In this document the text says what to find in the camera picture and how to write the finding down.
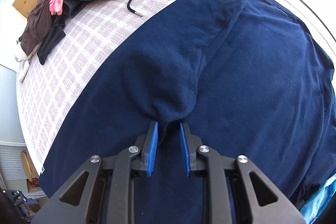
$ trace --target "cord tip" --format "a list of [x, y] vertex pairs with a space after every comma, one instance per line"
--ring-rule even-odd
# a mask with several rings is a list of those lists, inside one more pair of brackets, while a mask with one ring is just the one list
[[137, 15], [139, 15], [139, 16], [141, 16], [141, 17], [143, 17], [143, 15], [140, 14], [140, 13], [138, 13], [137, 11], [134, 11], [134, 13], [137, 14]]

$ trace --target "white garment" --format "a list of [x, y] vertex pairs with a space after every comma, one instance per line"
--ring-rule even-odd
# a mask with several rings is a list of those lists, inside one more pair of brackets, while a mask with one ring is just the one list
[[24, 60], [20, 62], [20, 72], [19, 72], [20, 83], [22, 83], [24, 78], [26, 77], [29, 67], [30, 67], [29, 60]]
[[14, 51], [14, 57], [17, 62], [20, 62], [20, 72], [19, 72], [19, 82], [22, 83], [24, 78], [26, 77], [26, 74], [28, 72], [28, 69], [30, 67], [30, 59], [31, 57], [37, 52], [39, 49], [41, 43], [36, 45], [28, 56], [21, 48], [21, 42], [19, 42], [16, 45], [15, 51]]

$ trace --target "checkered bedspread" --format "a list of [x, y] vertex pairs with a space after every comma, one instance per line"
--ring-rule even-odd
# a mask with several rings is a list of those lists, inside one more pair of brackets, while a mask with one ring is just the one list
[[66, 115], [105, 59], [137, 28], [175, 0], [94, 0], [66, 21], [66, 37], [42, 66], [37, 56], [17, 101], [27, 148], [38, 172]]

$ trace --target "navy blue sweatshirt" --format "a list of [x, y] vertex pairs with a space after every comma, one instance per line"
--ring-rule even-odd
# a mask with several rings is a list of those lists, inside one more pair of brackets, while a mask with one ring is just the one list
[[47, 156], [51, 196], [90, 156], [116, 155], [160, 122], [155, 168], [135, 180], [136, 223], [201, 222], [180, 120], [221, 155], [247, 155], [293, 203], [336, 167], [332, 61], [274, 0], [177, 0], [97, 70]]

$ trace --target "light blue fabric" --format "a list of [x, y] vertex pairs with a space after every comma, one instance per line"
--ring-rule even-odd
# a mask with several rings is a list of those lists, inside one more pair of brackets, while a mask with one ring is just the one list
[[302, 207], [302, 213], [307, 224], [311, 224], [322, 213], [336, 192], [336, 174], [325, 181], [320, 189], [313, 194]]

